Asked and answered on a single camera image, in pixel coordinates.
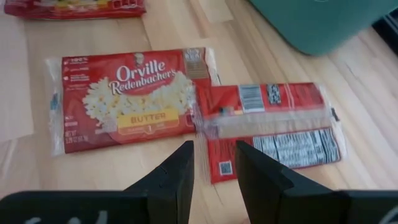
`green bin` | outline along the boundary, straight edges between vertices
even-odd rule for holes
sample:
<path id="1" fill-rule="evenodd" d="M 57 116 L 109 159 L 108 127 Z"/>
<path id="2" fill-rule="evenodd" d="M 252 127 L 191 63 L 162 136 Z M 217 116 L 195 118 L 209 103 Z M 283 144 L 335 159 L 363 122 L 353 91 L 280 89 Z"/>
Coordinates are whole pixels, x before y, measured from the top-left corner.
<path id="1" fill-rule="evenodd" d="M 398 7 L 398 0 L 249 0 L 297 50 L 331 52 Z"/>

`wooden table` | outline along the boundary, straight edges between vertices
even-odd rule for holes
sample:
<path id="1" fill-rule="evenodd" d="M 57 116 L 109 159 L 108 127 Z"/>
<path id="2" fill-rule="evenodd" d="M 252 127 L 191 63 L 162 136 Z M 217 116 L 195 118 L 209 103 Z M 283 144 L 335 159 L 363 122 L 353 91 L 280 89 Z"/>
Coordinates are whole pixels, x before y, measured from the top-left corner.
<path id="1" fill-rule="evenodd" d="M 34 134 L 1 143 L 0 196 L 23 189 L 121 190 L 195 138 L 51 158 L 46 58 L 197 46 L 215 49 L 224 85 L 326 86 L 343 123 L 348 158 L 301 174 L 333 189 L 398 187 L 398 59 L 372 29 L 329 55 L 309 57 L 289 47 L 243 0 L 147 0 L 147 10 L 142 19 L 25 21 Z M 247 213 L 237 182 L 211 185 L 206 149 L 195 143 L 190 223 L 242 223 Z"/>

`popcorn package corner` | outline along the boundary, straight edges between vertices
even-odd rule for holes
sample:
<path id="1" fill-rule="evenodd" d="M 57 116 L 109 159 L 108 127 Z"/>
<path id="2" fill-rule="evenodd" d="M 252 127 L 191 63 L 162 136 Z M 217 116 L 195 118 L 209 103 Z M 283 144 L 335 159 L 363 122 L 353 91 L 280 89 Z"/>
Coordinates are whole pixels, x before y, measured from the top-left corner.
<path id="1" fill-rule="evenodd" d="M 194 133 L 194 88 L 219 82 L 206 48 L 64 57 L 60 66 L 55 154 Z"/>
<path id="2" fill-rule="evenodd" d="M 139 17 L 144 0 L 5 0 L 6 14 L 27 19 Z"/>
<path id="3" fill-rule="evenodd" d="M 193 120 L 206 142 L 212 184 L 236 179 L 237 140 L 292 169 L 346 156 L 339 119 L 317 84 L 212 86 L 196 91 Z"/>

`microwave popcorn package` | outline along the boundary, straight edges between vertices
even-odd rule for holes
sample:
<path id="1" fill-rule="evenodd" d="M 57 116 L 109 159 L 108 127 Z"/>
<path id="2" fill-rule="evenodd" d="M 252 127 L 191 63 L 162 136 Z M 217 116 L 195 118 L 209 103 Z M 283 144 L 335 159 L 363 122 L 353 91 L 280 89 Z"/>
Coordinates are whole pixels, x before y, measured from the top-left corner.
<path id="1" fill-rule="evenodd" d="M 144 0 L 5 0 L 6 14 L 27 19 L 94 19 L 137 17 Z"/>
<path id="2" fill-rule="evenodd" d="M 236 141 L 289 168 L 346 156 L 345 138 L 323 88 L 314 83 L 196 87 L 193 120 L 205 139 L 211 182 L 236 178 Z"/>
<path id="3" fill-rule="evenodd" d="M 218 85 L 209 48 L 48 59 L 53 154 L 194 133 L 194 86 Z"/>

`popcorn bag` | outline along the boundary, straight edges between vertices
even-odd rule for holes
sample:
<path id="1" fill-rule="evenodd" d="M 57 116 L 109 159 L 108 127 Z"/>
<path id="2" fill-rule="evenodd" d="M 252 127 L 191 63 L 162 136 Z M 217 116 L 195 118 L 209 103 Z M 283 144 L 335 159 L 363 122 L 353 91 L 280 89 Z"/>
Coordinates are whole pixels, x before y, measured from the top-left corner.
<path id="1" fill-rule="evenodd" d="M 197 87 L 194 123 L 207 144 L 212 184 L 236 178 L 236 141 L 289 168 L 346 156 L 338 117 L 314 83 Z"/>
<path id="2" fill-rule="evenodd" d="M 27 19 L 94 19 L 137 17 L 144 0 L 5 0 L 6 14 Z"/>
<path id="3" fill-rule="evenodd" d="M 193 86 L 218 84 L 205 48 L 47 60 L 55 155 L 193 133 Z"/>

